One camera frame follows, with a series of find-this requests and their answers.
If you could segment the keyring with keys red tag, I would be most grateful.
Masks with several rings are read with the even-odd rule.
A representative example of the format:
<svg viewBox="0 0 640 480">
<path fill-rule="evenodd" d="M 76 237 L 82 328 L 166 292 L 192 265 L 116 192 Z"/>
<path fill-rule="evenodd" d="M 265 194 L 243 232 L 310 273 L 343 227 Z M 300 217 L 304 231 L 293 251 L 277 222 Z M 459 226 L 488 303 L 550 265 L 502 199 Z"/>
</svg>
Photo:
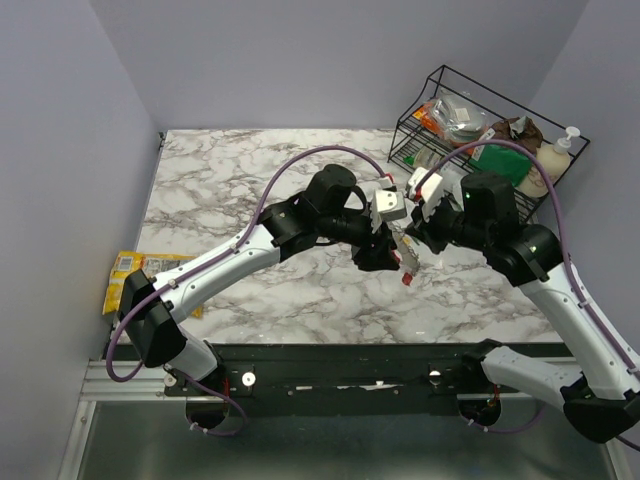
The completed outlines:
<svg viewBox="0 0 640 480">
<path fill-rule="evenodd" d="M 402 283 L 405 286 L 410 286 L 420 269 L 419 256 L 411 245 L 410 237 L 398 223 L 391 222 L 389 228 L 396 244 L 396 254 L 400 259 L 403 272 Z"/>
</svg>

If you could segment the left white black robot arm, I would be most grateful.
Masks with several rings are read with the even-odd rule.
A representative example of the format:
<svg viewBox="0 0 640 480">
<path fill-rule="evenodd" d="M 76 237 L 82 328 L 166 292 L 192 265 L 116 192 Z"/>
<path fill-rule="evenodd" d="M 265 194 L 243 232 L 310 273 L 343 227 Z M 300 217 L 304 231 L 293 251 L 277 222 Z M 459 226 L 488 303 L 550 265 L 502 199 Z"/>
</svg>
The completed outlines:
<svg viewBox="0 0 640 480">
<path fill-rule="evenodd" d="M 404 198 L 389 176 L 366 196 L 354 174 L 329 164 L 305 190 L 272 205 L 219 247 L 154 276 L 135 270 L 124 280 L 117 315 L 148 368 L 168 366 L 187 374 L 201 395 L 222 380 L 219 362 L 205 341 L 181 327 L 197 307 L 243 278 L 316 246 L 343 243 L 361 271 L 396 271 L 399 258 L 388 224 L 406 214 Z"/>
</svg>

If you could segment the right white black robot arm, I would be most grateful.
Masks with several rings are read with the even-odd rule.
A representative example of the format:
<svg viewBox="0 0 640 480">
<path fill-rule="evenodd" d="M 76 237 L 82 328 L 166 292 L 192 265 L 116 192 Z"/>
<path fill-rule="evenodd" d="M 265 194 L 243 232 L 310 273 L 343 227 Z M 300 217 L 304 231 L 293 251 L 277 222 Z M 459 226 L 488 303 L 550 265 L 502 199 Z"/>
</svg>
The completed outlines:
<svg viewBox="0 0 640 480">
<path fill-rule="evenodd" d="M 461 181 L 462 210 L 446 199 L 444 180 L 417 169 L 406 186 L 416 202 L 408 235 L 433 253 L 455 245 L 487 264 L 545 315 L 578 366 L 565 370 L 494 340 L 467 353 L 460 379 L 480 392 L 491 384 L 526 393 L 562 411 L 583 437 L 606 443 L 639 421 L 639 355 L 623 339 L 580 280 L 560 237 L 523 224 L 504 177 L 476 172 Z"/>
</svg>

